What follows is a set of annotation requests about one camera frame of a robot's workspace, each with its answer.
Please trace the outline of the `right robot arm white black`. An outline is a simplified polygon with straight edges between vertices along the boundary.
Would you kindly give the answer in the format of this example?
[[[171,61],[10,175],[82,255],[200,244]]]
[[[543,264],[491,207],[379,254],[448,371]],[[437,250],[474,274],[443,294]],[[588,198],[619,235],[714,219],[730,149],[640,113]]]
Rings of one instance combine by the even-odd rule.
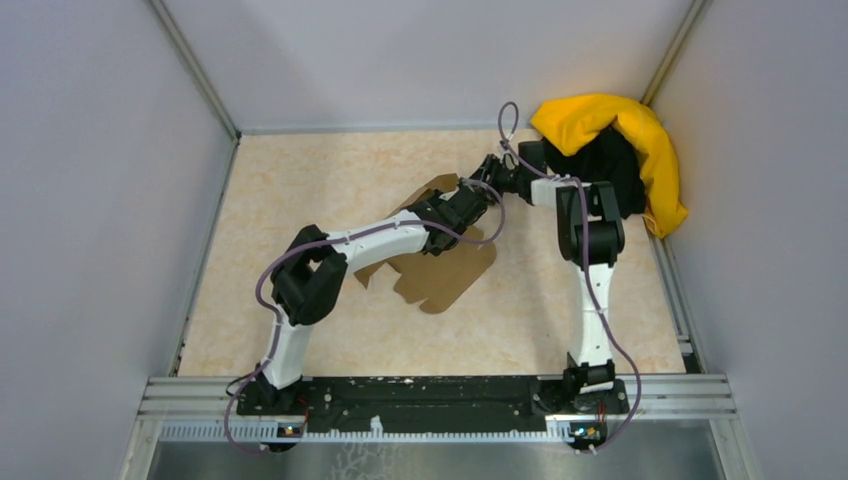
[[[628,412],[614,359],[620,344],[609,313],[612,278],[625,246],[614,186],[556,172],[539,141],[521,146],[531,158],[521,158],[504,146],[501,154],[485,156],[471,178],[477,189],[490,188],[490,201],[515,194],[531,206],[554,210],[559,252],[575,278],[575,295],[569,303],[579,322],[566,367],[558,382],[541,382],[534,388],[532,407],[542,413],[598,416]]]

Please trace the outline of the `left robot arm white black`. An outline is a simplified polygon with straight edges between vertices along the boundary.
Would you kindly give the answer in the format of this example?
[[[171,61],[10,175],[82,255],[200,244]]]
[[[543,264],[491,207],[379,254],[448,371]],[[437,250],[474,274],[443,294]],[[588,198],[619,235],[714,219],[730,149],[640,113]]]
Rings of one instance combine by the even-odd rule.
[[[493,186],[461,179],[450,192],[436,190],[364,227],[302,228],[255,287],[274,321],[267,353],[234,395],[239,413],[285,414],[297,406],[312,331],[335,308],[348,275],[401,255],[438,256],[460,242],[475,245],[466,232],[492,206],[504,206]]]

